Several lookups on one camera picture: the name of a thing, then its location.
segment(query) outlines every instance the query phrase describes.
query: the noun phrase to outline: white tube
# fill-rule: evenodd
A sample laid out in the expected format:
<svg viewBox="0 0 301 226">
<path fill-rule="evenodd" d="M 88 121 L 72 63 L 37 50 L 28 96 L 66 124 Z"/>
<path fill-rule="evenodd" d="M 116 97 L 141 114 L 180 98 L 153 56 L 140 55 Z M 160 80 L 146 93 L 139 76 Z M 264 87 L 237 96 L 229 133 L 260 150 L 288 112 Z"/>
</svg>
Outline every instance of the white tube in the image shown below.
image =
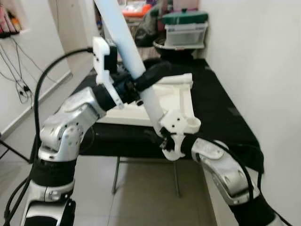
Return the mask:
<svg viewBox="0 0 301 226">
<path fill-rule="evenodd" d="M 145 67 L 117 0 L 95 0 L 95 3 L 112 40 L 117 45 L 125 67 L 133 79 L 139 78 L 145 72 Z M 155 91 L 150 87 L 141 92 L 140 97 L 156 133 L 160 134 L 159 120 L 163 117 L 163 110 Z"/>
</svg>

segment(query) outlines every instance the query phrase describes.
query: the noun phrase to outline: black cable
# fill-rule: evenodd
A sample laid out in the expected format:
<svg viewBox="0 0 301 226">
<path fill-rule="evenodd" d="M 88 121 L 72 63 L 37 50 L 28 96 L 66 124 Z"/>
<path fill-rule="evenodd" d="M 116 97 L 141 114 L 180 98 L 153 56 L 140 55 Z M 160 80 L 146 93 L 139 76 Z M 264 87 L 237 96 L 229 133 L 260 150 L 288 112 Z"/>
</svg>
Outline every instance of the black cable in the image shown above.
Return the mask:
<svg viewBox="0 0 301 226">
<path fill-rule="evenodd" d="M 19 45 L 19 43 L 13 38 L 10 37 L 10 39 L 19 47 L 19 49 L 22 51 L 22 53 L 41 71 L 43 70 L 34 62 L 34 60 L 23 50 L 23 48 Z"/>
<path fill-rule="evenodd" d="M 23 199 L 23 197 L 26 193 L 26 190 L 27 190 L 27 188 L 29 186 L 29 183 L 30 183 L 30 180 L 31 180 L 30 178 L 31 178 L 31 172 L 30 172 L 28 178 L 26 179 L 25 185 L 24 185 L 22 191 L 20 192 L 20 195 L 19 195 L 17 201 L 15 202 L 13 209 L 10 211 L 10 213 L 6 217 L 5 223 L 4 223 L 3 226 L 9 226 L 9 223 L 10 223 L 11 219 L 13 218 L 14 214 L 16 213 L 16 210 L 18 209 L 18 207 L 19 207 L 19 205 L 20 205 L 20 203 L 21 203 L 21 201 L 22 201 L 22 199 Z"/>
<path fill-rule="evenodd" d="M 237 145 L 237 146 L 248 146 L 251 147 L 253 149 L 256 149 L 257 151 L 259 151 L 260 155 L 260 162 L 262 163 L 262 165 L 264 164 L 264 156 L 263 153 L 261 151 L 261 149 L 259 147 L 256 147 L 254 145 L 249 145 L 249 144 L 233 144 L 233 145 Z M 257 177 L 257 187 L 260 191 L 260 193 L 262 194 L 262 190 L 261 190 L 261 181 L 262 181 L 262 175 L 263 175 L 263 168 L 259 170 L 258 172 L 258 177 Z M 293 226 L 292 224 L 290 224 L 286 219 L 284 219 L 279 213 L 277 213 L 273 208 L 272 210 L 279 216 L 279 218 L 287 225 L 287 226 Z"/>
<path fill-rule="evenodd" d="M 204 137 L 201 137 L 203 140 L 206 140 L 216 146 L 218 146 L 219 148 L 221 148 L 222 150 L 224 150 L 225 152 L 227 152 L 241 167 L 241 169 L 243 170 L 245 176 L 246 176 L 246 180 L 247 180 L 247 183 L 248 183 L 248 192 L 249 192 L 249 199 L 250 201 L 253 201 L 254 200 L 254 194 L 253 194 L 253 185 L 252 185 L 252 180 L 251 180 L 251 177 L 250 177 L 250 174 L 248 172 L 248 170 L 246 169 L 244 163 L 231 151 L 229 150 L 228 148 L 224 147 L 223 145 L 213 141 L 213 140 L 210 140 L 210 139 L 207 139 L 207 138 L 204 138 Z"/>
<path fill-rule="evenodd" d="M 88 53 L 92 53 L 93 52 L 93 48 L 92 47 L 88 47 L 88 48 L 81 48 L 72 52 L 69 52 L 63 56 L 61 56 L 60 58 L 58 58 L 57 60 L 55 60 L 52 64 L 50 64 L 45 71 L 43 72 L 43 74 L 41 75 L 36 90 L 35 90 L 35 94 L 34 94 L 34 101 L 33 101 L 33 110 L 34 110 L 34 120 L 35 120 L 35 127 L 36 127 L 36 138 L 37 138 L 37 142 L 36 142 L 36 152 L 35 152 L 35 158 L 38 155 L 38 151 L 39 151 L 39 146 L 41 144 L 41 139 L 40 139 L 40 120 L 39 120 L 39 94 L 40 94 L 40 89 L 42 86 L 42 83 L 45 79 L 45 77 L 47 76 L 47 74 L 49 73 L 49 71 L 56 65 L 58 64 L 60 61 L 64 60 L 65 58 L 78 54 L 78 53 L 83 53 L 83 52 L 88 52 Z"/>
<path fill-rule="evenodd" d="M 22 70 L 21 70 L 20 56 L 19 56 L 19 51 L 18 51 L 18 45 L 17 44 L 16 44 L 16 53 L 17 53 L 17 57 L 18 57 L 20 77 L 22 79 Z"/>
<path fill-rule="evenodd" d="M 3 59 L 5 65 L 9 69 L 9 71 L 10 71 L 11 75 L 14 77 L 15 81 L 17 81 L 17 78 L 15 77 L 15 75 L 14 75 L 13 71 L 11 70 L 11 68 L 9 67 L 9 65 L 8 65 L 7 61 L 5 60 L 5 58 L 4 58 L 4 56 L 3 56 L 3 54 L 2 54 L 1 51 L 0 51 L 0 57 Z"/>
<path fill-rule="evenodd" d="M 0 156 L 0 159 L 2 159 L 3 158 L 3 156 L 7 153 L 9 151 L 9 148 L 8 149 L 6 149 L 6 151 Z"/>
<path fill-rule="evenodd" d="M 5 60 L 4 56 L 2 55 L 2 53 L 0 52 L 0 55 L 4 61 L 4 63 L 6 64 L 6 66 L 8 67 L 8 69 L 10 70 L 12 76 L 14 77 L 15 79 L 15 88 L 16 88 L 16 91 L 17 91 L 17 94 L 18 94 L 18 97 L 19 97 L 19 100 L 20 100 L 20 103 L 21 104 L 25 104 L 28 102 L 29 98 L 31 99 L 31 102 L 32 102 L 32 91 L 30 90 L 29 86 L 26 84 L 26 82 L 23 80 L 22 78 L 22 69 L 21 69 L 21 59 L 20 59 L 20 55 L 19 55 L 19 51 L 18 51 L 18 45 L 16 43 L 16 54 L 17 54 L 17 59 L 18 59 L 18 64 L 19 64 L 19 71 L 15 68 L 15 66 L 12 64 L 11 60 L 9 59 L 4 47 L 0 44 L 2 50 L 3 50 L 3 53 L 5 54 L 6 58 L 8 59 L 8 61 L 10 62 L 10 64 L 12 65 L 12 67 L 14 68 L 14 70 L 16 71 L 16 73 L 19 75 L 20 79 L 16 79 L 16 77 L 14 76 L 11 68 L 9 67 L 7 61 Z"/>
<path fill-rule="evenodd" d="M 6 203 L 6 207 L 5 207 L 5 211 L 4 211 L 4 219 L 6 219 L 9 214 L 10 214 L 10 205 L 11 202 L 13 201 L 15 195 L 17 194 L 17 192 L 21 189 L 21 187 L 26 183 L 28 178 L 25 178 L 24 181 L 22 181 L 18 187 L 15 188 L 15 190 L 13 191 L 12 195 L 10 196 L 10 198 L 8 199 L 8 202 Z"/>
<path fill-rule="evenodd" d="M 91 130 L 91 133 L 92 133 L 92 140 L 91 140 L 90 144 L 87 145 L 87 147 L 84 148 L 84 150 L 80 150 L 80 151 L 79 151 L 79 154 L 85 153 L 89 148 L 92 147 L 92 145 L 93 145 L 93 143 L 94 143 L 94 141 L 95 141 L 96 134 L 95 134 L 95 131 L 94 131 L 94 129 L 93 129 L 93 126 L 90 127 L 90 130 Z"/>
<path fill-rule="evenodd" d="M 38 150 L 39 150 L 39 146 L 41 144 L 41 141 L 40 141 L 40 120 L 39 120 L 39 94 L 40 94 L 40 89 L 41 89 L 41 86 L 42 86 L 42 83 L 45 79 L 45 77 L 47 76 L 47 74 L 49 73 L 49 71 L 56 65 L 58 64 L 60 61 L 62 61 L 63 59 L 69 57 L 69 56 L 72 56 L 72 55 L 75 55 L 75 54 L 78 54 L 78 53 L 83 53 L 83 52 L 88 52 L 88 53 L 92 53 L 93 52 L 93 48 L 92 47 L 88 47 L 88 48 L 82 48 L 82 49 L 78 49 L 78 50 L 75 50 L 75 51 L 72 51 L 72 52 L 69 52 L 63 56 L 61 56 L 60 58 L 58 58 L 57 60 L 55 60 L 53 63 L 51 63 L 47 68 L 46 70 L 43 72 L 43 74 L 41 75 L 39 81 L 38 81 L 38 84 L 37 84 L 37 87 L 36 87 L 36 90 L 35 90 L 35 95 L 34 95 L 34 117 L 35 117 L 35 126 L 36 126 L 36 139 L 37 139 L 37 142 L 36 142 L 36 147 L 35 147 L 35 159 L 38 155 Z M 29 186 L 29 183 L 30 183 L 30 180 L 31 180 L 31 173 L 32 171 L 30 172 L 28 178 L 26 179 L 26 182 L 25 182 L 25 185 L 22 189 L 22 191 L 20 192 L 20 195 L 16 201 L 16 203 L 14 204 L 14 207 L 12 209 L 12 211 L 8 214 L 7 218 L 5 219 L 5 223 L 3 226 L 9 226 L 9 223 L 12 219 L 12 217 L 14 216 L 18 206 L 20 205 L 21 203 L 21 200 L 23 199 L 24 195 L 25 195 L 25 192 Z"/>
</svg>

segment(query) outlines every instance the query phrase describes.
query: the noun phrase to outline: electrical wire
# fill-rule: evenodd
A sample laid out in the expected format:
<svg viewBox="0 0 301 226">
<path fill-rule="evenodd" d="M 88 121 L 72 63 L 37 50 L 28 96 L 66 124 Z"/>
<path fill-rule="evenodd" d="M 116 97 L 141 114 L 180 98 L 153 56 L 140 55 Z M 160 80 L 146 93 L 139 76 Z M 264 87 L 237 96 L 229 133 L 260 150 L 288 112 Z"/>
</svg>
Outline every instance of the electrical wire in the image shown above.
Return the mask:
<svg viewBox="0 0 301 226">
<path fill-rule="evenodd" d="M 19 43 L 13 37 L 10 37 L 10 39 L 12 40 L 12 42 L 14 42 L 19 47 L 19 49 L 22 51 L 22 53 L 36 66 L 36 68 L 40 72 L 43 72 L 43 70 L 34 62 L 34 60 L 23 50 L 23 48 L 19 45 Z M 51 79 L 49 76 L 47 76 L 47 78 L 49 80 L 51 80 L 53 83 L 57 83 L 57 81 Z"/>
<path fill-rule="evenodd" d="M 3 59 L 4 63 L 5 63 L 5 65 L 6 65 L 7 68 L 9 69 L 9 71 L 10 71 L 12 77 L 14 78 L 14 80 L 8 78 L 8 77 L 5 76 L 3 73 L 1 73 L 1 75 L 2 75 L 5 79 L 8 79 L 9 81 L 14 81 L 14 83 L 15 83 L 15 89 L 16 89 L 16 91 L 17 91 L 17 95 L 18 95 L 18 97 L 19 97 L 20 103 L 21 103 L 21 104 L 25 104 L 28 100 L 23 101 L 23 100 L 22 100 L 22 99 L 23 99 L 23 98 L 22 98 L 22 94 L 26 94 L 26 91 L 24 90 L 24 86 L 27 86 L 27 84 L 25 83 L 24 80 L 18 79 L 18 78 L 14 75 L 13 71 L 11 70 L 10 66 L 8 65 L 8 62 L 5 60 L 5 58 L 4 58 L 4 56 L 3 56 L 3 54 L 2 54 L 1 51 L 0 51 L 0 56 L 2 57 L 2 59 Z"/>
<path fill-rule="evenodd" d="M 257 151 L 259 151 L 259 158 L 260 158 L 260 162 L 261 162 L 261 164 L 263 165 L 264 164 L 264 155 L 263 155 L 263 153 L 262 153 L 262 151 L 261 151 L 261 149 L 259 148 L 259 147 L 256 147 L 256 146 L 254 146 L 254 145 L 250 145 L 250 144 L 233 144 L 233 145 L 237 145 L 237 146 L 241 146 L 241 147 L 243 147 L 243 146 L 248 146 L 248 147 L 250 147 L 250 148 L 253 148 L 253 149 L 255 149 L 255 150 L 257 150 Z M 259 170 L 259 172 L 258 172 L 258 177 L 257 177 L 257 187 L 258 187 L 258 189 L 259 189 L 259 191 L 260 191 L 260 193 L 262 194 L 262 190 L 261 190 L 261 181 L 262 181 L 262 175 L 263 175 L 263 168 L 260 168 L 260 170 Z M 292 224 L 290 224 L 286 219 L 284 219 L 283 218 L 283 216 L 281 216 L 279 213 L 277 213 L 273 208 L 272 208 L 272 210 L 274 211 L 274 213 L 276 213 L 278 216 L 279 216 L 279 218 L 287 225 L 287 226 L 293 226 Z"/>
<path fill-rule="evenodd" d="M 15 80 L 15 89 L 17 91 L 19 100 L 21 104 L 25 104 L 28 102 L 29 98 L 31 99 L 32 102 L 32 91 L 30 90 L 29 86 L 26 84 L 26 82 L 23 80 L 22 78 L 22 69 L 21 69 L 21 59 L 20 59 L 20 55 L 19 55 L 19 51 L 18 51 L 18 47 L 16 44 L 16 54 L 17 54 L 17 59 L 18 59 L 18 66 L 19 66 L 19 71 L 15 68 L 15 66 L 13 65 L 13 63 L 11 62 L 10 58 L 8 57 L 8 54 L 6 53 L 4 47 L 0 44 L 2 51 L 6 57 L 6 59 L 9 61 L 9 63 L 11 64 L 11 66 L 14 68 L 15 72 L 17 73 L 17 75 L 20 77 L 20 79 L 17 79 L 16 76 L 14 75 L 13 71 L 11 70 L 10 66 L 8 65 L 8 62 L 5 60 L 2 52 L 0 52 L 0 56 L 2 57 L 4 63 L 6 64 L 7 68 L 9 69 L 11 75 L 13 76 L 14 80 Z M 10 81 L 12 81 L 12 79 L 9 79 L 8 77 L 4 76 L 2 74 L 2 76 Z"/>
<path fill-rule="evenodd" d="M 8 199 L 8 202 L 6 204 L 6 207 L 5 207 L 5 211 L 4 211 L 4 218 L 6 219 L 9 214 L 10 214 L 10 205 L 15 197 L 15 195 L 17 194 L 17 192 L 21 189 L 21 187 L 26 183 L 28 178 L 25 178 L 24 181 L 22 181 L 18 187 L 15 188 L 15 190 L 13 191 L 12 195 L 10 196 L 10 198 Z"/>
<path fill-rule="evenodd" d="M 52 64 L 50 64 L 46 70 L 43 72 L 43 74 L 41 75 L 36 90 L 35 90 L 35 94 L 34 94 L 34 102 L 33 102 L 33 110 L 34 110 L 34 120 L 35 120 L 35 129 L 36 129 L 36 138 L 37 138 L 37 142 L 36 142 L 36 153 L 35 153 L 35 157 L 37 157 L 38 155 L 38 150 L 39 150 L 39 146 L 41 144 L 41 139 L 40 139 L 40 119 L 39 119 L 39 94 L 40 94 L 40 89 L 42 86 L 42 83 L 45 79 L 45 77 L 47 76 L 47 74 L 49 73 L 49 71 L 56 65 L 58 64 L 60 61 L 64 60 L 65 58 L 78 54 L 78 53 L 84 53 L 84 52 L 88 52 L 88 53 L 92 53 L 93 52 L 93 48 L 92 47 L 88 47 L 88 48 L 81 48 L 72 52 L 69 52 L 63 56 L 61 56 L 60 58 L 58 58 L 57 60 L 55 60 Z"/>
<path fill-rule="evenodd" d="M 93 126 L 90 127 L 90 130 L 91 130 L 91 133 L 92 133 L 92 139 L 91 139 L 91 142 L 89 145 L 87 145 L 87 147 L 85 147 L 83 150 L 79 149 L 79 154 L 83 154 L 85 153 L 88 149 L 90 149 L 95 141 L 95 137 L 96 137 L 96 134 L 95 134 L 95 131 L 93 129 Z"/>
<path fill-rule="evenodd" d="M 60 32 L 60 29 L 59 29 L 59 12 L 58 12 L 58 3 L 57 3 L 57 0 L 55 0 L 55 3 L 56 3 L 56 20 L 57 20 L 57 32 L 59 33 Z"/>
<path fill-rule="evenodd" d="M 2 51 L 4 53 L 4 55 L 6 56 L 7 60 L 10 62 L 10 64 L 12 65 L 12 67 L 14 68 L 15 72 L 19 75 L 19 77 L 22 79 L 22 75 L 18 72 L 18 70 L 16 69 L 16 67 L 14 66 L 14 64 L 11 62 L 11 60 L 8 57 L 8 54 L 6 53 L 4 47 L 2 46 L 2 44 L 0 44 L 0 47 L 2 48 Z"/>
<path fill-rule="evenodd" d="M 0 72 L 0 75 L 9 81 L 16 82 L 14 79 L 10 79 L 9 77 L 6 77 L 2 72 Z"/>
<path fill-rule="evenodd" d="M 43 74 L 41 75 L 39 81 L 38 81 L 38 84 L 37 84 L 37 87 L 36 87 L 36 90 L 35 90 L 35 95 L 34 95 L 34 105 L 33 105 L 33 108 L 34 108 L 34 117 L 35 117 L 35 127 L 36 127 L 36 139 L 37 139 L 37 142 L 36 142 L 36 146 L 34 148 L 33 151 L 35 151 L 34 153 L 34 162 L 36 161 L 37 159 L 37 155 L 38 155 L 38 150 L 39 150 L 39 146 L 41 144 L 41 140 L 40 140 L 40 120 L 39 120 L 39 94 L 40 94 L 40 89 L 41 89 L 41 86 L 42 86 L 42 83 L 44 81 L 44 79 L 46 78 L 47 74 L 49 73 L 49 71 L 55 66 L 57 65 L 60 61 L 62 61 L 63 59 L 69 57 L 69 56 L 72 56 L 72 55 L 75 55 L 75 54 L 78 54 L 78 53 L 84 53 L 84 52 L 88 52 L 88 53 L 92 53 L 93 52 L 93 48 L 92 47 L 88 47 L 88 48 L 82 48 L 82 49 L 78 49 L 78 50 L 75 50 L 75 51 L 72 51 L 72 52 L 69 52 L 63 56 L 61 56 L 60 58 L 58 58 L 57 60 L 55 60 L 53 63 L 51 63 L 46 69 L 45 71 L 43 72 Z M 25 185 L 22 189 L 22 191 L 20 192 L 19 194 L 19 197 L 17 199 L 17 201 L 15 202 L 14 206 L 13 206 L 13 209 L 11 210 L 11 212 L 7 215 L 6 219 L 5 219 L 5 223 L 3 226 L 9 226 L 9 223 L 12 219 L 12 217 L 14 216 L 14 214 L 16 213 L 16 210 L 18 208 L 18 206 L 20 205 L 24 195 L 25 195 L 25 192 L 29 186 L 29 183 L 30 183 L 30 180 L 31 180 L 31 174 L 32 174 L 32 169 L 31 169 L 31 172 L 28 176 L 28 178 L 26 179 L 26 182 L 25 182 Z"/>
<path fill-rule="evenodd" d="M 204 138 L 204 137 L 201 137 L 203 140 L 206 140 L 216 146 L 218 146 L 219 148 L 221 148 L 222 150 L 224 150 L 225 152 L 227 152 L 241 167 L 241 169 L 243 170 L 245 176 L 246 176 L 246 180 L 247 180 L 247 183 L 248 183 L 248 192 L 249 192 L 249 200 L 250 201 L 253 201 L 254 200 L 254 194 L 253 194 L 253 185 L 252 185 L 252 180 L 251 180 L 251 177 L 250 177 L 250 174 L 248 172 L 248 170 L 246 169 L 244 163 L 231 151 L 229 150 L 228 148 L 224 147 L 223 145 L 213 141 L 213 140 L 210 140 L 208 138 Z"/>
</svg>

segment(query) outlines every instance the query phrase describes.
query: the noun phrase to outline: orange object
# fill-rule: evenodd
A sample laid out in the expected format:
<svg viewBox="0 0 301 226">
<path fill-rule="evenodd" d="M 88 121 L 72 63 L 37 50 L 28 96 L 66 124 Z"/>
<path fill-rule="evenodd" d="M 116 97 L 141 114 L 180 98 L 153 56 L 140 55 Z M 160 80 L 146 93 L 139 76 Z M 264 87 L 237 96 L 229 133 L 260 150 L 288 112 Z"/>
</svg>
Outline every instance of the orange object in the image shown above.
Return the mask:
<svg viewBox="0 0 301 226">
<path fill-rule="evenodd" d="M 140 12 L 131 12 L 131 11 L 122 11 L 123 16 L 126 17 L 144 17 L 144 15 L 151 9 L 151 4 L 146 4 L 142 7 L 142 11 Z"/>
</svg>

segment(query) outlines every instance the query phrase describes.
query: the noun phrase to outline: black tablecloth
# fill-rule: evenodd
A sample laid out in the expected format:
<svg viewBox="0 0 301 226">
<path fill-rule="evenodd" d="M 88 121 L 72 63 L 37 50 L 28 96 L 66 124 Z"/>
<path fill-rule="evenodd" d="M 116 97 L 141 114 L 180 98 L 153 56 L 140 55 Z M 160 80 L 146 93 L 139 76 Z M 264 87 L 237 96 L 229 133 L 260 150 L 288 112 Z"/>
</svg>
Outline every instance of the black tablecloth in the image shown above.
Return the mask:
<svg viewBox="0 0 301 226">
<path fill-rule="evenodd" d="M 148 60 L 146 67 L 160 61 Z M 254 170 L 262 170 L 263 163 L 258 141 L 243 117 L 219 83 L 205 60 L 173 63 L 173 74 L 192 73 L 191 98 L 193 110 L 201 122 L 199 134 L 220 140 L 228 145 L 239 158 Z M 75 92 L 95 85 L 95 74 L 88 75 Z M 163 158 L 161 149 L 146 135 L 151 127 L 96 123 L 92 146 L 81 155 Z M 83 145 L 88 145 L 92 135 L 88 132 Z"/>
</svg>

